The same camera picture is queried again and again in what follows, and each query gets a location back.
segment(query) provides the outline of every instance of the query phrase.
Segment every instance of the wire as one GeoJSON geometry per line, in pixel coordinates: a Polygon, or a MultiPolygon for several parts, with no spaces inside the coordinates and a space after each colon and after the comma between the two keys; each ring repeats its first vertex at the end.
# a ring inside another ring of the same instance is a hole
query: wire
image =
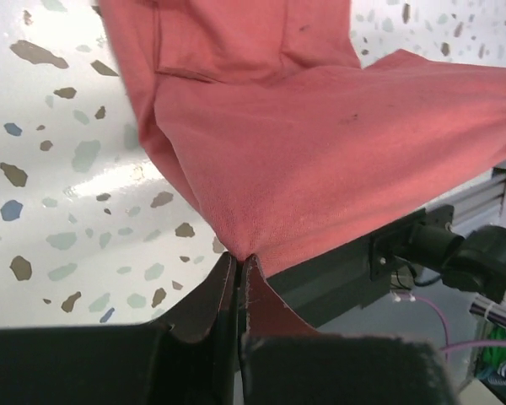
{"type": "Polygon", "coordinates": [[[406,266],[408,267],[409,272],[412,274],[412,278],[414,278],[414,285],[417,287],[429,287],[430,285],[438,283],[440,280],[442,280],[442,274],[435,276],[429,280],[426,281],[418,281],[418,272],[416,271],[416,268],[414,265],[410,262],[406,262],[406,266]]]}
{"type": "Polygon", "coordinates": [[[448,344],[440,351],[448,354],[468,348],[506,348],[506,340],[471,340],[470,342],[448,344]]]}
{"type": "MultiPolygon", "coordinates": [[[[412,299],[412,297],[413,297],[416,301],[420,301],[420,302],[423,302],[424,304],[429,305],[437,313],[437,315],[440,318],[440,321],[442,322],[442,328],[444,329],[444,341],[445,341],[445,345],[446,345],[445,347],[449,347],[449,341],[450,341],[449,323],[448,323],[448,318],[446,318],[446,315],[442,312],[442,310],[434,302],[432,302],[431,300],[429,300],[427,298],[412,295],[412,294],[407,294],[407,297],[409,299],[412,299]]],[[[449,361],[449,352],[446,352],[446,362],[448,362],[448,361],[449,361]]]]}

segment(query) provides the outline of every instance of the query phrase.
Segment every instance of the pink fabric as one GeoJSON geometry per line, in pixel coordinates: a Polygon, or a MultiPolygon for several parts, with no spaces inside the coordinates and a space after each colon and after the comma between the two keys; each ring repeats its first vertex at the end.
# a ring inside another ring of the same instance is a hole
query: pink fabric
{"type": "Polygon", "coordinates": [[[148,156],[270,276],[506,159],[506,69],[361,69],[345,0],[100,0],[148,156]]]}

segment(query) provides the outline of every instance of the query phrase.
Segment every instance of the pink cable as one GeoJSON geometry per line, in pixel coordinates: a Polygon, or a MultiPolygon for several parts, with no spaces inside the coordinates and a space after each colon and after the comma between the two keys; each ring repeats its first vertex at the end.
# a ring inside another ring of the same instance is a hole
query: pink cable
{"type": "Polygon", "coordinates": [[[449,344],[441,348],[440,351],[448,354],[467,348],[506,348],[506,340],[471,340],[470,342],[449,344]]]}

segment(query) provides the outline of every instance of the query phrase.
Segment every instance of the terrazzo backdrop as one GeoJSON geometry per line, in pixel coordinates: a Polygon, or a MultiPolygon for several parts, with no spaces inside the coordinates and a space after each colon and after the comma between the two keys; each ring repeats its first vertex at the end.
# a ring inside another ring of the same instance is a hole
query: terrazzo backdrop
{"type": "MultiPolygon", "coordinates": [[[[506,67],[506,0],[357,0],[351,37],[506,67]]],[[[0,0],[0,327],[146,321],[223,250],[139,147],[94,1],[0,0]]]]}

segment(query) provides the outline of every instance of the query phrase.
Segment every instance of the gray speckle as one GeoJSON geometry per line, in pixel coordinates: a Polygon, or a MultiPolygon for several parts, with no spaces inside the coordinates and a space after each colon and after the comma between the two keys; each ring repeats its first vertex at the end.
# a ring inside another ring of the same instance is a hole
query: gray speckle
{"type": "Polygon", "coordinates": [[[92,68],[94,68],[94,70],[102,76],[118,76],[118,73],[105,65],[102,61],[93,61],[90,65],[92,65],[92,68]]]}
{"type": "Polygon", "coordinates": [[[73,274],[77,270],[77,264],[76,263],[69,263],[65,266],[60,266],[55,268],[54,270],[51,270],[47,276],[51,281],[60,281],[66,278],[67,276],[73,274]]]}
{"type": "Polygon", "coordinates": [[[129,266],[123,266],[123,267],[120,267],[118,270],[116,270],[116,272],[117,272],[118,274],[127,274],[127,273],[129,273],[131,270],[132,270],[132,268],[131,268],[131,267],[129,267],[129,266]]]}
{"type": "Polygon", "coordinates": [[[47,104],[50,108],[54,106],[54,97],[50,94],[45,97],[45,104],[47,104]]]}
{"type": "Polygon", "coordinates": [[[175,196],[173,196],[170,192],[161,192],[160,194],[158,194],[153,198],[150,207],[151,208],[162,207],[165,204],[170,203],[174,197],[175,196]]]}
{"type": "Polygon", "coordinates": [[[75,49],[79,52],[85,52],[85,53],[92,51],[88,45],[79,45],[75,49]]]}
{"type": "Polygon", "coordinates": [[[84,114],[80,110],[73,110],[73,118],[79,121],[81,124],[88,125],[90,123],[90,119],[86,114],[84,114]]]}
{"type": "Polygon", "coordinates": [[[150,266],[144,271],[144,279],[146,281],[155,280],[161,277],[161,274],[163,274],[164,269],[165,266],[163,264],[154,263],[152,266],[150,266]]]}
{"type": "Polygon", "coordinates": [[[134,150],[139,146],[137,129],[130,124],[124,125],[124,148],[127,150],[134,150]]]}
{"type": "Polygon", "coordinates": [[[100,141],[82,141],[75,148],[75,156],[71,162],[73,170],[78,173],[87,173],[101,150],[100,141]]]}
{"type": "Polygon", "coordinates": [[[127,216],[132,218],[132,217],[137,216],[141,212],[141,208],[137,207],[137,206],[131,207],[126,212],[127,212],[127,216]]]}
{"type": "Polygon", "coordinates": [[[44,207],[47,207],[47,208],[58,207],[58,201],[55,200],[54,198],[49,198],[49,197],[43,198],[41,200],[41,203],[43,204],[44,207]]]}
{"type": "Polygon", "coordinates": [[[99,196],[96,196],[97,201],[107,201],[110,198],[110,194],[108,192],[104,192],[102,194],[99,194],[99,196]]]}
{"type": "Polygon", "coordinates": [[[127,297],[127,304],[133,309],[144,308],[146,306],[146,298],[140,294],[131,294],[127,297]]]}
{"type": "Polygon", "coordinates": [[[100,235],[100,247],[101,247],[101,249],[105,249],[107,247],[107,245],[109,245],[111,237],[112,237],[112,235],[110,234],[110,232],[105,232],[104,234],[100,235]]]}
{"type": "Polygon", "coordinates": [[[32,265],[22,256],[14,257],[9,268],[18,281],[30,280],[32,277],[32,265]]]}
{"type": "Polygon", "coordinates": [[[393,32],[394,31],[394,23],[390,18],[384,19],[382,21],[382,30],[386,32],[393,32]]]}
{"type": "Polygon", "coordinates": [[[126,228],[120,228],[118,229],[118,235],[120,236],[128,236],[133,233],[133,229],[126,227],[126,228]]]}
{"type": "Polygon", "coordinates": [[[67,8],[60,2],[60,0],[41,0],[43,7],[49,11],[57,11],[58,13],[66,13],[67,8]]]}
{"type": "Polygon", "coordinates": [[[101,312],[109,304],[110,293],[101,295],[97,300],[89,305],[88,311],[90,312],[101,312]]]}
{"type": "Polygon", "coordinates": [[[161,235],[161,231],[159,229],[150,232],[144,239],[143,242],[150,242],[152,240],[158,239],[161,235]]]}
{"type": "Polygon", "coordinates": [[[46,241],[55,249],[66,251],[77,242],[77,234],[75,232],[62,232],[47,236],[46,241]]]}

